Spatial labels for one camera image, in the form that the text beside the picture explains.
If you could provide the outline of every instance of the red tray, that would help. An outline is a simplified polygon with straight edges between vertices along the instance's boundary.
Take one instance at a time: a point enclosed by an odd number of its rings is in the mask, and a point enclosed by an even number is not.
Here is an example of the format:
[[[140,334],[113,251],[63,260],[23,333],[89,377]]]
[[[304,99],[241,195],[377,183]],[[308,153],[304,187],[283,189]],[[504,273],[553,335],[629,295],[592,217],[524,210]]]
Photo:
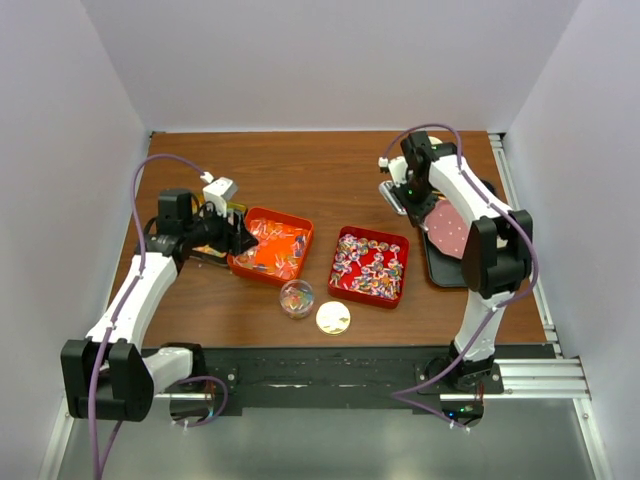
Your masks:
[[[275,275],[269,275],[268,273],[237,265],[233,261],[234,257],[232,257],[231,255],[227,255],[227,263],[231,271],[239,277],[251,278],[253,280],[259,280],[261,282],[269,283],[276,286],[282,286],[289,280],[299,278],[300,273],[302,272],[302,267],[304,267],[304,262],[306,261],[309,250],[311,249],[311,242],[313,241],[313,223],[305,218],[294,217],[293,215],[276,212],[275,210],[269,210],[262,207],[253,207],[249,209],[249,211],[245,215],[244,221],[247,225],[249,225],[251,220],[257,218],[266,218],[267,220],[273,220],[276,222],[284,223],[285,225],[290,225],[292,227],[302,228],[309,231],[309,237],[307,239],[307,243],[305,244],[304,252],[302,254],[302,257],[300,258],[300,262],[298,263],[298,268],[295,270],[295,273],[291,278],[287,278],[285,280]]]
[[[348,233],[350,233],[351,235],[357,238],[364,237],[368,240],[376,240],[378,243],[387,242],[389,245],[395,243],[400,247],[400,251],[398,252],[398,261],[402,263],[402,265],[404,266],[404,268],[402,269],[402,275],[400,276],[400,293],[398,294],[398,297],[396,299],[392,300],[389,298],[378,297],[378,296],[364,293],[364,292],[356,292],[353,290],[345,289],[343,286],[344,283],[346,283],[347,285],[350,285],[353,278],[360,275],[360,267],[358,266],[357,263],[353,262],[351,264],[351,268],[353,271],[350,274],[344,275],[341,278],[340,282],[338,282],[338,285],[339,285],[338,287],[335,287],[330,283],[331,272],[333,272],[333,268],[331,269],[331,271],[329,272],[329,279],[327,281],[329,295],[331,295],[332,297],[341,298],[343,300],[353,300],[354,302],[366,303],[369,305],[375,305],[377,307],[396,308],[400,303],[400,299],[402,298],[402,293],[404,292],[404,279],[407,274],[407,261],[409,260],[409,240],[407,240],[405,237],[402,237],[400,235],[393,235],[391,233],[377,232],[375,230],[367,230],[367,229],[358,228],[358,227],[343,227],[342,230],[340,230],[340,234],[338,235],[338,241],[336,242],[336,249],[335,249],[335,252],[333,253],[333,257],[331,258],[332,265],[333,265],[333,262],[335,261],[335,255],[338,252],[338,244],[340,242],[340,239]],[[377,250],[370,249],[367,255],[360,257],[360,263],[362,265],[371,263],[373,261],[373,255],[376,252]],[[383,254],[384,254],[385,262],[394,258],[393,253],[389,251],[383,252]]]

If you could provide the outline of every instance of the wooden table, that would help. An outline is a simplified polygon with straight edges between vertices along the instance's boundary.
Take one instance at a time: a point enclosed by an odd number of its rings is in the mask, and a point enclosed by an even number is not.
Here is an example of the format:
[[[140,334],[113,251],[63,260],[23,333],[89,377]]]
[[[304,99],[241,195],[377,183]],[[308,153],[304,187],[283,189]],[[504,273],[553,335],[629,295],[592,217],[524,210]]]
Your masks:
[[[450,136],[438,132],[444,141]],[[289,319],[280,309],[276,287],[235,277],[192,259],[162,299],[145,337],[146,346],[196,342],[204,346],[438,345],[458,331],[465,290],[427,282],[426,260],[417,230],[397,216],[378,193],[386,179],[377,160],[391,132],[292,132],[155,134],[149,153],[173,153],[195,161],[214,176],[239,186],[234,201],[310,219],[315,239],[302,272],[317,305],[332,299],[327,277],[338,232],[345,225],[398,233],[411,242],[405,291],[395,310],[345,302],[351,326],[340,336],[323,334],[312,314]],[[464,132],[465,155],[476,174],[504,192],[485,132]],[[191,169],[170,160],[150,164],[138,193],[143,223],[157,213],[160,190],[203,184]],[[135,244],[129,228],[116,276],[119,288]],[[498,335],[502,343],[544,342],[535,302],[529,297],[507,309]]]

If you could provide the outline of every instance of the pink plate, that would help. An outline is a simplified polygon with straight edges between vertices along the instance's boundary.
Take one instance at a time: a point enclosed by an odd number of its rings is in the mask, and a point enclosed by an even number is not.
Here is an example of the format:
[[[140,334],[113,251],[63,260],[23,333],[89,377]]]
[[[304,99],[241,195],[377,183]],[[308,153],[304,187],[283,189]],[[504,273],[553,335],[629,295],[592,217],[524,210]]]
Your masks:
[[[462,259],[469,228],[449,200],[440,200],[424,219],[431,243],[445,255]]]

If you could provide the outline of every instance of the purple cable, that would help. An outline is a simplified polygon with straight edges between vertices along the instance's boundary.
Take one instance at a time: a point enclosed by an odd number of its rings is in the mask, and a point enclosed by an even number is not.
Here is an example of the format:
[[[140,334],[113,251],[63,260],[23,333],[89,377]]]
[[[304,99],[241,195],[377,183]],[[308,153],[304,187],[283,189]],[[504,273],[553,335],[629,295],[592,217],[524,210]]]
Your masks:
[[[176,382],[176,385],[180,385],[182,383],[191,383],[191,382],[214,382],[220,385],[222,387],[222,403],[220,404],[220,408],[218,408],[218,410],[213,415],[205,418],[200,422],[196,422],[193,425],[189,425],[189,423],[186,422],[186,420],[176,422],[176,424],[178,425],[182,425],[182,426],[186,425],[187,428],[201,427],[203,425],[206,425],[207,423],[213,422],[216,418],[220,416],[220,414],[224,410],[224,407],[227,406],[227,401],[229,400],[229,390],[227,389],[227,386],[225,385],[225,383],[219,378],[212,377],[210,375],[206,375],[202,377],[185,378],[184,380],[180,380]]]
[[[205,171],[198,167],[195,163],[187,160],[186,158],[179,157],[177,155],[172,155],[169,153],[159,153],[157,155],[151,155],[145,158],[140,165],[133,172],[133,177],[131,179],[131,191],[130,191],[130,199],[131,199],[131,209],[133,211],[133,222],[136,226],[136,232],[138,234],[138,243],[140,245],[140,267],[138,270],[138,275],[133,277],[131,284],[127,287],[124,294],[120,298],[120,301],[116,305],[116,308],[113,310],[113,315],[111,316],[111,324],[113,328],[107,328],[100,343],[100,347],[98,348],[98,354],[96,355],[96,361],[93,364],[93,369],[91,371],[91,381],[89,382],[89,441],[91,443],[91,453],[93,457],[93,477],[95,480],[100,480],[102,478],[102,472],[104,470],[104,466],[107,463],[107,457],[109,456],[109,452],[111,451],[111,447],[113,446],[113,442],[116,439],[116,435],[118,430],[120,429],[120,422],[116,424],[111,435],[109,436],[109,441],[107,443],[107,448],[105,449],[104,458],[100,459],[100,447],[98,445],[98,419],[96,417],[96,392],[98,390],[98,377],[100,376],[100,367],[102,366],[102,362],[104,360],[104,354],[107,350],[107,345],[109,344],[109,337],[111,337],[111,332],[115,328],[116,321],[118,320],[118,315],[122,311],[125,302],[131,295],[133,288],[138,283],[142,276],[142,271],[144,270],[146,260],[147,260],[147,249],[144,243],[144,232],[142,231],[142,224],[140,223],[140,216],[138,215],[138,209],[136,208],[136,183],[138,181],[138,175],[140,171],[144,168],[144,166],[153,161],[161,158],[168,158],[172,160],[177,160],[179,162],[184,163],[185,165],[196,170],[200,175],[204,175]]]
[[[478,326],[478,329],[471,336],[471,340],[469,340],[469,343],[462,349],[460,354],[449,364],[449,366],[447,366],[447,368],[445,368],[442,372],[440,372],[436,376],[430,378],[426,382],[420,383],[420,384],[418,384],[418,385],[416,385],[414,387],[411,387],[411,388],[407,388],[407,389],[404,389],[404,390],[399,390],[397,392],[393,392],[391,394],[393,396],[393,398],[395,398],[396,400],[400,400],[401,402],[404,402],[404,403],[406,403],[408,405],[411,405],[411,406],[418,407],[418,408],[421,408],[423,410],[426,410],[427,412],[432,413],[433,415],[436,415],[437,417],[442,418],[443,420],[445,420],[447,422],[450,422],[452,426],[455,425],[456,427],[467,428],[464,425],[462,425],[461,423],[459,423],[459,422],[457,422],[457,421],[455,421],[455,420],[453,420],[451,418],[448,418],[442,412],[439,412],[436,409],[429,407],[428,405],[423,405],[422,403],[410,400],[408,398],[403,398],[402,395],[408,395],[408,394],[411,394],[411,393],[415,393],[415,392],[417,392],[419,390],[422,390],[424,388],[430,387],[431,385],[433,385],[434,383],[440,381],[442,378],[444,378],[449,373],[451,373],[451,371],[454,368],[456,368],[456,366],[462,361],[462,359],[467,354],[467,352],[471,349],[471,347],[473,346],[475,341],[478,339],[478,337],[482,333],[482,330],[484,330],[484,328],[489,324],[489,322],[493,318],[493,315],[496,313],[496,310],[498,310],[500,308],[504,308],[507,305],[510,305],[510,304],[512,304],[514,302],[517,302],[518,300],[520,300],[523,297],[529,295],[533,291],[533,288],[535,287],[536,283],[538,282],[538,265],[539,265],[539,263],[538,263],[538,256],[536,254],[535,248],[533,247],[533,243],[531,242],[531,239],[529,238],[527,233],[522,229],[522,227],[518,224],[518,222],[516,222],[512,217],[509,216],[509,214],[507,212],[503,211],[497,205],[494,205],[493,203],[491,203],[489,198],[482,191],[482,189],[471,179],[471,177],[469,176],[467,171],[462,168],[462,139],[460,138],[460,134],[458,133],[457,130],[455,130],[454,128],[452,128],[452,127],[450,127],[448,125],[442,124],[442,123],[426,123],[426,124],[423,124],[423,125],[418,125],[417,127],[409,128],[409,129],[405,130],[404,132],[400,133],[398,136],[396,136],[396,138],[394,138],[391,141],[391,143],[389,144],[389,146],[387,147],[387,149],[385,150],[385,152],[383,154],[383,158],[389,158],[389,154],[391,153],[391,149],[394,147],[394,145],[396,143],[398,143],[398,141],[401,138],[403,138],[404,136],[408,135],[409,133],[415,132],[416,130],[422,130],[422,129],[425,129],[425,128],[443,128],[443,129],[448,130],[449,132],[453,133],[453,135],[456,137],[456,145],[458,147],[457,148],[456,159],[457,159],[458,169],[460,170],[460,174],[467,181],[467,183],[471,186],[471,188],[478,194],[478,196],[483,201],[485,201],[494,211],[496,211],[501,217],[503,217],[509,223],[509,225],[511,225],[511,227],[513,229],[515,229],[518,232],[518,235],[520,235],[520,237],[522,238],[523,242],[527,246],[527,249],[529,250],[529,253],[531,255],[531,266],[532,266],[533,273],[532,273],[531,281],[529,282],[529,286],[526,289],[524,289],[521,293],[519,293],[518,295],[515,295],[515,296],[511,297],[510,299],[505,300],[504,302],[501,302],[498,305],[496,305],[495,310],[494,309],[489,310],[487,312],[487,315],[484,317],[484,319],[482,320],[482,322]]]

